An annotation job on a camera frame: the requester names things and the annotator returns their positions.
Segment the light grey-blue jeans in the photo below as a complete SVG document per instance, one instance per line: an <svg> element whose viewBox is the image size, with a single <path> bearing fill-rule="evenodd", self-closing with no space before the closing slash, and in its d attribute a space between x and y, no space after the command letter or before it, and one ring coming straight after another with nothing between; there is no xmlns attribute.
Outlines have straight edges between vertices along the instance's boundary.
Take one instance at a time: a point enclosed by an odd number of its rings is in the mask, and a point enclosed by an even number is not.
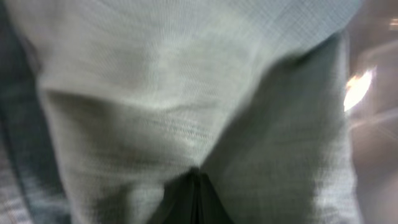
<svg viewBox="0 0 398 224"><path fill-rule="evenodd" d="M360 1L1 2L1 221L149 223L197 167L233 223L361 223Z"/></svg>

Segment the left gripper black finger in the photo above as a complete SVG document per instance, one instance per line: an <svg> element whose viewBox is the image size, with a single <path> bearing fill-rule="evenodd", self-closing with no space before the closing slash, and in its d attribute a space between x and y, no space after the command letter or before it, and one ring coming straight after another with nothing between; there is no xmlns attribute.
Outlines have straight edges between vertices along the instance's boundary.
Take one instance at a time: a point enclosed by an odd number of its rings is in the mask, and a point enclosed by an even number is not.
<svg viewBox="0 0 398 224"><path fill-rule="evenodd" d="M208 175L197 167L165 185L151 224L233 224Z"/></svg>

